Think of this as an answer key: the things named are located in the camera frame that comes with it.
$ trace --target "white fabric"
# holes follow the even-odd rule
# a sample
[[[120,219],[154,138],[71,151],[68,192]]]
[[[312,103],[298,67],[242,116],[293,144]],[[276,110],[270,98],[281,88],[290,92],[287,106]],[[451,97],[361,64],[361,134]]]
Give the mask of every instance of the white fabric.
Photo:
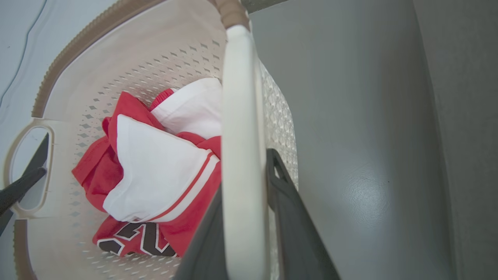
[[[152,215],[150,218],[148,218],[146,221],[149,222],[154,222],[154,223],[161,223],[161,222],[169,222],[174,219],[176,219],[178,216],[180,216],[185,209],[192,203],[194,198],[199,194],[199,192],[202,190],[206,182],[208,181],[209,177],[211,176],[211,173],[215,170],[216,164],[220,160],[218,159],[217,156],[214,154],[210,156],[209,162],[202,171],[201,175],[197,179],[197,181],[194,183],[190,191],[187,193],[187,195],[182,199],[182,201],[171,210],[171,212],[167,213],[166,215],[159,217],[157,219],[154,219],[152,221],[149,221],[149,219],[152,219],[153,217],[156,217],[157,215],[161,214],[162,212],[166,211],[168,208],[164,208],[163,211],[160,211],[157,215]]]
[[[152,114],[171,134],[192,132],[204,139],[221,135],[222,86],[203,78],[169,96]]]
[[[119,221],[150,219],[171,207],[211,153],[124,115],[118,116],[117,129],[124,175],[104,200],[104,209]]]

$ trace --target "cable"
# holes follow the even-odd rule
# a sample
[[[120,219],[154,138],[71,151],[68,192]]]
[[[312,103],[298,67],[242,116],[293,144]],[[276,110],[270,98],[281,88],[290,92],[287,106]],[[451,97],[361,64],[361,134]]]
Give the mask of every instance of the cable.
[[[31,25],[31,27],[29,28],[28,32],[26,33],[26,42],[24,43],[24,48],[22,50],[21,61],[19,61],[19,65],[17,66],[17,70],[15,71],[14,77],[12,78],[12,80],[8,84],[7,88],[3,91],[3,93],[0,96],[0,108],[1,108],[2,103],[3,103],[3,97],[5,96],[5,94],[7,93],[7,91],[10,89],[10,86],[12,85],[12,83],[15,80],[15,78],[17,77],[17,74],[19,73],[19,69],[21,69],[21,64],[22,64],[22,61],[24,60],[24,55],[26,54],[26,48],[28,46],[28,37],[29,37],[29,34],[31,33],[31,30],[33,29],[33,27],[36,24],[36,22],[38,22],[38,19],[40,18],[41,13],[45,9],[45,4],[47,4],[47,0],[43,1],[43,6],[41,7],[40,12],[38,13],[38,16],[36,16],[36,19],[34,20],[33,24]]]

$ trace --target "basket handle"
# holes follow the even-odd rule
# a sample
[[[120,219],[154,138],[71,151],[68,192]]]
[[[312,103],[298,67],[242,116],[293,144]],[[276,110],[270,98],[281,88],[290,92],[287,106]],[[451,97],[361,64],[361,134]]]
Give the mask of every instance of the basket handle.
[[[225,29],[242,25],[250,31],[249,17],[246,8],[239,0],[209,0],[218,10]]]
[[[39,204],[34,207],[33,209],[24,209],[20,206],[19,202],[16,202],[12,205],[11,210],[17,214],[18,219],[29,219],[29,218],[41,218],[41,217],[50,217],[53,216],[54,214],[54,209],[55,209],[55,203],[47,203],[47,193],[51,192],[51,196],[54,195],[54,184],[50,184],[50,178],[51,174],[53,173],[52,171],[52,163],[53,163],[53,157],[54,157],[54,152],[55,153],[63,153],[61,151],[55,151],[61,149],[61,147],[57,147],[55,143],[55,131],[58,132],[58,134],[63,135],[62,129],[66,129],[65,126],[67,124],[64,124],[63,122],[58,122],[58,121],[52,121],[52,120],[43,120],[43,119],[33,119],[33,121],[28,124],[20,133],[19,135],[15,138],[14,142],[10,146],[7,156],[5,158],[5,163],[3,165],[3,185],[2,189],[6,188],[9,186],[15,178],[12,178],[11,171],[12,171],[12,165],[13,161],[15,159],[16,154],[19,152],[19,147],[21,142],[24,140],[26,135],[34,128],[44,128],[47,130],[47,133],[49,135],[48,139],[48,152],[47,152],[47,161],[46,161],[46,166],[47,166],[47,178],[45,181],[45,186],[44,190],[42,193],[42,197],[40,199]]]
[[[251,33],[227,29],[223,66],[222,197],[230,279],[269,273],[268,203],[260,62]]]

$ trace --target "perforated basket wall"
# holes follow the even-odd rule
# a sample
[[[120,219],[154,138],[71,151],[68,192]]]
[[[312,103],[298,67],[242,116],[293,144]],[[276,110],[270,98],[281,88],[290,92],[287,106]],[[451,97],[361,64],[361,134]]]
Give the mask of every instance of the perforated basket wall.
[[[106,18],[119,11],[117,5],[82,34],[106,24]],[[58,77],[34,121],[49,128],[53,146],[43,207],[25,213],[28,255],[39,280],[168,279],[181,262],[138,254],[120,258],[97,248],[92,237],[107,214],[90,205],[70,173],[88,146],[104,135],[102,119],[112,115],[122,91],[150,105],[167,88],[222,77],[226,33],[209,2],[169,0],[138,11],[91,46],[83,46],[84,51]],[[266,145],[279,151],[297,185],[292,116],[262,64],[261,69]]]

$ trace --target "white plastic bar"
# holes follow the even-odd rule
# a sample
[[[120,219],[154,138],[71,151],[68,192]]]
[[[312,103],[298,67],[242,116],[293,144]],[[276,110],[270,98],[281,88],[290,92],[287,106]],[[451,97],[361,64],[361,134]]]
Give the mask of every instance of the white plastic bar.
[[[227,29],[223,68],[222,195],[232,280],[269,276],[268,214],[259,59],[252,35]]]

